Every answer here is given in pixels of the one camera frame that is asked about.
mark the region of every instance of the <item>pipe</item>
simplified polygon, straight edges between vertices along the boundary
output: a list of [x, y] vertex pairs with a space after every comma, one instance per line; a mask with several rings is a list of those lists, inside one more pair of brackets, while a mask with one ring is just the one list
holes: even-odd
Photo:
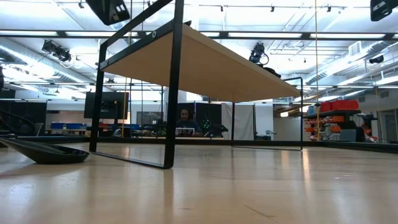
[[386, 49], [387, 47], [391, 46], [394, 43], [395, 43], [394, 41], [379, 41], [370, 45], [369, 44], [365, 45], [365, 42], [362, 42], [364, 46], [363, 45], [361, 46], [360, 53], [352, 57], [349, 56], [349, 52], [343, 54], [342, 56], [336, 58], [332, 62], [320, 68], [318, 77], [316, 72], [310, 73], [305, 79], [305, 84], [311, 85], [312, 83], [315, 83], [317, 80], [319, 81], [322, 78], [343, 71], [344, 69], [349, 68], [351, 64], [355, 61], [361, 59], [367, 60], [368, 58], [375, 56], [376, 54], [380, 53], [381, 51], [383, 51], [384, 49]]
[[[43, 68], [47, 68], [48, 71], [53, 72], [53, 76], [59, 76], [63, 82], [65, 80], [73, 80], [73, 82], [80, 83], [94, 83], [95, 81], [87, 78], [73, 70], [67, 69], [59, 64], [59, 62], [54, 62], [53, 60], [43, 57], [38, 53], [29, 50], [7, 38], [0, 38], [0, 49], [6, 51], [9, 55], [18, 58], [18, 61], [23, 64], [33, 64], [33, 66], [41, 65]], [[105, 91], [113, 91], [112, 89], [106, 87]]]

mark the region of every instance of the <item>air vent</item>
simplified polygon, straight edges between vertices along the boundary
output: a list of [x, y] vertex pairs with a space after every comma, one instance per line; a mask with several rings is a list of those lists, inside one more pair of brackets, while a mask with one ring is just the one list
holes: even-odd
[[390, 92], [389, 91], [384, 91], [380, 93], [380, 98], [387, 98], [390, 96]]
[[358, 98], [358, 101], [359, 101], [360, 103], [365, 102], [365, 96], [359, 97], [359, 98]]
[[362, 48], [361, 41], [358, 41], [355, 44], [350, 45], [348, 47], [349, 56], [352, 57], [352, 56], [355, 56], [355, 55], [361, 53], [361, 48]]

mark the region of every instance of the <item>wooden tabletop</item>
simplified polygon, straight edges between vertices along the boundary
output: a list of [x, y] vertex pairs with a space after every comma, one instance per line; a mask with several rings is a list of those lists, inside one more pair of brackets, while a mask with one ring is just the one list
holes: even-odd
[[[172, 34], [103, 70], [168, 86]], [[179, 89], [230, 102], [300, 96], [294, 86], [187, 25], [183, 25]]]

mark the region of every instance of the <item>blue bin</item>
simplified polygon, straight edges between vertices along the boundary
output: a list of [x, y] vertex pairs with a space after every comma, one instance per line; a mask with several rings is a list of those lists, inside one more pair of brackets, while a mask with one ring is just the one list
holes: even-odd
[[51, 123], [50, 129], [63, 129], [65, 123]]
[[81, 123], [67, 123], [67, 129], [83, 129], [83, 126]]

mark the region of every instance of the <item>ductwork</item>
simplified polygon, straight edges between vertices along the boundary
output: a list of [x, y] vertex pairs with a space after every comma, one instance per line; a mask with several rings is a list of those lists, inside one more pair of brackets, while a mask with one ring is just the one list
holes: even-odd
[[314, 71], [308, 74], [307, 78], [305, 79], [306, 85], [311, 85], [315, 83], [317, 80], [321, 80], [322, 78], [328, 77], [330, 75], [336, 74], [344, 69], [347, 69], [351, 66], [351, 64], [358, 60], [367, 60], [373, 58], [380, 52], [382, 52], [387, 47], [394, 44], [395, 41], [379, 41], [373, 42], [372, 44], [367, 44], [366, 42], [362, 42], [360, 53], [350, 56], [349, 52], [345, 53], [344, 55], [336, 58], [332, 62], [326, 64], [322, 68], [319, 68], [318, 76], [317, 71]]
[[18, 63], [23, 63], [28, 64], [26, 62], [27, 58], [34, 60], [38, 62], [41, 60], [39, 63], [44, 64], [48, 66], [49, 68], [52, 68], [53, 70], [53, 75], [54, 76], [64, 76], [69, 78], [70, 80], [73, 80], [74, 82], [88, 82], [92, 83], [93, 80], [84, 77], [83, 75], [80, 75], [77, 72], [74, 72], [70, 69], [67, 69], [63, 66], [60, 66], [59, 63], [54, 62], [47, 57], [44, 57], [7, 39], [7, 38], [0, 38], [0, 49], [2, 52], [7, 52], [9, 55], [13, 55], [14, 60], [17, 60]]

